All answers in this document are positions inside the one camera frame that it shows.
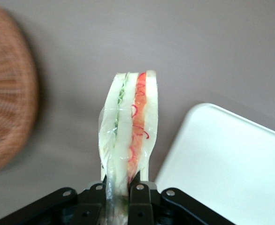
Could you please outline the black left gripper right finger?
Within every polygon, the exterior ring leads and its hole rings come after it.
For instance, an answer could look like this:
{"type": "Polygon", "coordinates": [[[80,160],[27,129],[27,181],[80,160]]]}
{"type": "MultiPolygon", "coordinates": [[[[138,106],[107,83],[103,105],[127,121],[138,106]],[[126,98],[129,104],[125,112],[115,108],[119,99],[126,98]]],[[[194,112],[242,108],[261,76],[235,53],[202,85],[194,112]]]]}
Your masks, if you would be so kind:
{"type": "Polygon", "coordinates": [[[233,223],[177,188],[161,193],[149,184],[131,187],[129,225],[232,225],[233,223]]]}

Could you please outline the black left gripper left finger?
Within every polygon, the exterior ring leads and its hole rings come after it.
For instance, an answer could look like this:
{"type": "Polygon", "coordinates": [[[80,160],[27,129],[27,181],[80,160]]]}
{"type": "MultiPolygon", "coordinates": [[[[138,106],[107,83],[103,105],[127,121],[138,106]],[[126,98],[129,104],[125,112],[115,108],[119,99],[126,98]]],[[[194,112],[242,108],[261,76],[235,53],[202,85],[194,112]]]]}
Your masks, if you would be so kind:
{"type": "Polygon", "coordinates": [[[80,194],[64,187],[1,218],[0,225],[100,225],[105,201],[103,183],[80,194]]]}

